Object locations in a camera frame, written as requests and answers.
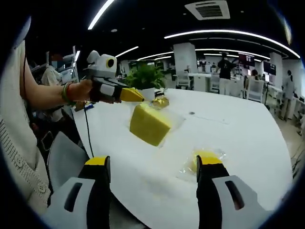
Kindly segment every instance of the round table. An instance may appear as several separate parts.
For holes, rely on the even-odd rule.
[[[180,172],[195,147],[221,149],[230,175],[258,194],[259,204],[275,209],[292,184],[286,143],[263,104],[211,93],[169,89],[165,108],[185,118],[162,147],[129,132],[129,103],[97,103],[87,111],[94,156],[111,157],[111,191],[152,229],[197,229],[195,175]],[[84,111],[74,114],[88,156],[91,151]]]

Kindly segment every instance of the green bracelet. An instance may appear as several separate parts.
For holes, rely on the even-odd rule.
[[[71,100],[68,98],[68,96],[67,96],[67,89],[68,89],[68,87],[69,87],[70,84],[71,84],[71,83],[66,83],[66,84],[63,86],[63,90],[62,90],[62,92],[61,92],[61,97],[62,97],[62,99],[63,99],[65,102],[67,102],[69,105],[74,106],[74,105],[76,105],[76,102],[71,101]]]

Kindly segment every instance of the potted plant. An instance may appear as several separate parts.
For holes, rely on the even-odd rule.
[[[165,88],[164,74],[153,65],[142,64],[138,69],[132,69],[124,79],[124,83],[140,91],[147,100],[154,99],[154,89]]]

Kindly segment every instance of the green plant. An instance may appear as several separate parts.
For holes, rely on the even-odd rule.
[[[138,69],[132,69],[124,79],[124,83],[129,87],[143,90],[148,88],[165,88],[164,74],[159,68],[153,65],[142,64]]]

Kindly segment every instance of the ceiling light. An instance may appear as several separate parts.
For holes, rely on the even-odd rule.
[[[182,33],[177,33],[177,34],[173,34],[170,36],[166,36],[164,37],[165,39],[168,38],[172,38],[172,37],[179,37],[179,36],[184,36],[184,35],[189,35],[189,34],[196,34],[196,33],[211,33],[211,32],[226,32],[226,33],[236,33],[236,34],[241,34],[241,35],[247,35],[247,36],[252,36],[252,37],[257,37],[269,42],[272,42],[274,44],[277,44],[279,46],[281,46],[282,48],[288,50],[289,52],[291,52],[292,54],[294,54],[297,58],[301,58],[295,51],[293,51],[292,49],[288,48],[287,46],[281,44],[280,42],[276,42],[270,38],[261,36],[261,35],[257,35],[254,33],[250,33],[250,32],[243,32],[243,31],[236,31],[236,30],[196,30],[196,31],[190,31],[190,32],[182,32]]]
[[[251,52],[238,51],[238,50],[231,50],[231,49],[195,49],[195,51],[239,52],[239,53],[249,54],[249,55],[253,55],[253,56],[259,56],[259,57],[265,58],[265,59],[267,59],[267,60],[270,60],[269,57],[262,56],[262,55],[259,55],[259,54],[255,54],[255,53],[251,53]]]
[[[221,54],[218,53],[204,53],[205,56],[221,56]],[[237,55],[227,55],[228,57],[239,57]]]
[[[147,59],[147,58],[150,58],[150,57],[161,56],[161,55],[166,55],[166,54],[170,54],[170,53],[173,53],[173,52],[164,52],[164,53],[159,53],[159,54],[155,54],[155,55],[151,55],[151,56],[145,56],[145,57],[139,58],[138,61],[143,60],[143,59]]]
[[[98,11],[98,13],[93,18],[91,24],[88,27],[88,30],[92,30],[97,21],[100,19],[100,17],[103,15],[103,13],[106,11],[106,9],[114,2],[114,0],[107,0],[106,3],[102,6],[102,8]]]
[[[160,59],[166,59],[166,58],[171,58],[172,56],[164,56],[164,57],[159,57],[154,59],[155,61],[160,60]]]
[[[78,59],[78,57],[79,57],[79,55],[80,55],[80,52],[81,52],[81,51],[77,51],[77,52],[76,52],[76,55],[75,55],[75,62],[77,62],[77,59]]]
[[[134,47],[134,48],[132,48],[132,49],[129,49],[129,50],[127,50],[127,51],[124,51],[124,52],[120,53],[119,55],[116,55],[115,57],[117,58],[117,57],[119,57],[119,56],[122,56],[122,55],[124,55],[125,53],[128,53],[128,52],[130,52],[130,51],[132,51],[132,50],[135,50],[135,49],[137,49],[137,48],[138,48],[138,46],[136,46],[136,47]]]

